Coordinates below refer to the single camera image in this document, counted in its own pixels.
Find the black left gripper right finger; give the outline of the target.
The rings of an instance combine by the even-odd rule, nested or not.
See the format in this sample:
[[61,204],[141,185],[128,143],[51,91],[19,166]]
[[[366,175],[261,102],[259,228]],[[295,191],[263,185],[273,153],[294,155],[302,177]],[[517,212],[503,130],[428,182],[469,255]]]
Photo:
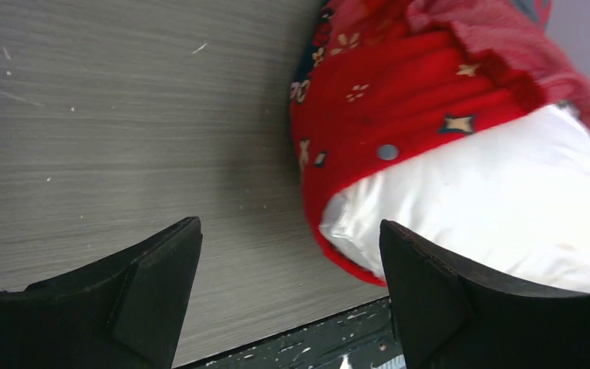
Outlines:
[[393,221],[380,252],[409,368],[590,368],[590,294],[536,284]]

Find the red patterned pillowcase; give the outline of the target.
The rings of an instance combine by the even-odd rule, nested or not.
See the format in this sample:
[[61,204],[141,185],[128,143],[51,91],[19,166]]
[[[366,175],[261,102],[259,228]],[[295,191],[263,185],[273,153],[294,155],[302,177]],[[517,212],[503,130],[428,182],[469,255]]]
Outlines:
[[512,1],[326,1],[291,85],[303,206],[323,253],[369,284],[318,226],[357,181],[566,103],[590,131],[590,81]]

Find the white pillow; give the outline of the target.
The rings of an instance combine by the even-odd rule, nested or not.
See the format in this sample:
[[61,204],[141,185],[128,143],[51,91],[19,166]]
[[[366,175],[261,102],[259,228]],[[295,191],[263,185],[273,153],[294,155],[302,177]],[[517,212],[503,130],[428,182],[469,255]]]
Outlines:
[[590,131],[545,106],[359,180],[319,229],[382,279],[384,219],[497,271],[590,293]]

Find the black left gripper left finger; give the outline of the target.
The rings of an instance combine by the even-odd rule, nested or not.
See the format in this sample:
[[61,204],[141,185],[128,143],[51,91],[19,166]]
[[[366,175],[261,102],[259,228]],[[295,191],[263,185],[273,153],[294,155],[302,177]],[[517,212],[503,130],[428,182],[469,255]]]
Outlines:
[[203,235],[185,218],[81,268],[0,291],[0,368],[169,368]]

